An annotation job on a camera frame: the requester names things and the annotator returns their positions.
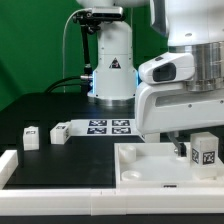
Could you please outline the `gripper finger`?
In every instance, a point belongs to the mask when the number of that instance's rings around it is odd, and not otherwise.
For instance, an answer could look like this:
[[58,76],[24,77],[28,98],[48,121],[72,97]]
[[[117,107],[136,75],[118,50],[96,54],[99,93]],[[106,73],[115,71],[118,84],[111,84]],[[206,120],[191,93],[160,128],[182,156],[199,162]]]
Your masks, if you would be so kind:
[[175,132],[168,132],[167,136],[169,140],[174,144],[175,149],[174,152],[179,156],[179,157],[186,157],[187,156],[187,148],[184,143],[180,143],[177,140],[176,133]]

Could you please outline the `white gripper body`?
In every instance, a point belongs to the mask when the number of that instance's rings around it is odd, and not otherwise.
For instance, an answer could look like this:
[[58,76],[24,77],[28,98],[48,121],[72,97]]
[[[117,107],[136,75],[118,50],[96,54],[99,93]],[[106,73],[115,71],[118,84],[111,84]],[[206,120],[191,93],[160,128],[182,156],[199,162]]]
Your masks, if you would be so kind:
[[141,134],[224,125],[224,89],[188,92],[183,83],[148,85],[135,97],[135,122]]

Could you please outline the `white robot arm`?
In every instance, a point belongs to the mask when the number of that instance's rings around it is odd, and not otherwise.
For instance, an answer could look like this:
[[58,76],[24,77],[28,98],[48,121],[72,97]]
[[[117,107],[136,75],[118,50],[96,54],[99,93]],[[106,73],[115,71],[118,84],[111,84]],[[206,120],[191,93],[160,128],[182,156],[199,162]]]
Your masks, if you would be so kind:
[[[113,7],[148,5],[150,29],[143,41],[168,39],[167,52],[131,70],[131,30],[105,23],[98,35],[98,66],[90,96],[135,100],[143,134],[224,125],[224,0],[77,0],[94,17]],[[141,82],[136,83],[137,74]]]

